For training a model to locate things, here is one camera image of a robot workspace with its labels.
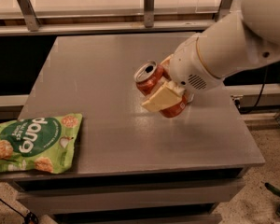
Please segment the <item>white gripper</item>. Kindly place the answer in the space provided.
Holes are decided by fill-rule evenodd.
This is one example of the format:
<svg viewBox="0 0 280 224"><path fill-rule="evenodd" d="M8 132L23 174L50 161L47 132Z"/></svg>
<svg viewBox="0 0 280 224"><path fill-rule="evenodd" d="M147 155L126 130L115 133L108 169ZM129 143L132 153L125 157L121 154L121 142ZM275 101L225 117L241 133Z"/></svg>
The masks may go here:
<svg viewBox="0 0 280 224"><path fill-rule="evenodd" d="M159 112L177 105L185 93L191 102L195 94L210 91L222 82L221 78L209 72L204 63L199 52L198 35L181 43L160 66L163 69L162 75L173 81L158 82L152 89L145 91L141 106L149 112Z"/></svg>

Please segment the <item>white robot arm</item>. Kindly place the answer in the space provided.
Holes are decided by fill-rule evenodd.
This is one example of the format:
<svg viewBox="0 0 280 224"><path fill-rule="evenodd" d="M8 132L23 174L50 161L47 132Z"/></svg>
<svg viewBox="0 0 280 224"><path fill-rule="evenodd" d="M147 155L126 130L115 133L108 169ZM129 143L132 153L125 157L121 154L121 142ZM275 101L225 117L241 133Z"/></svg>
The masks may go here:
<svg viewBox="0 0 280 224"><path fill-rule="evenodd" d="M159 112L226 77L280 61L280 0L240 0L240 8L181 43L161 65L169 75L142 107Z"/></svg>

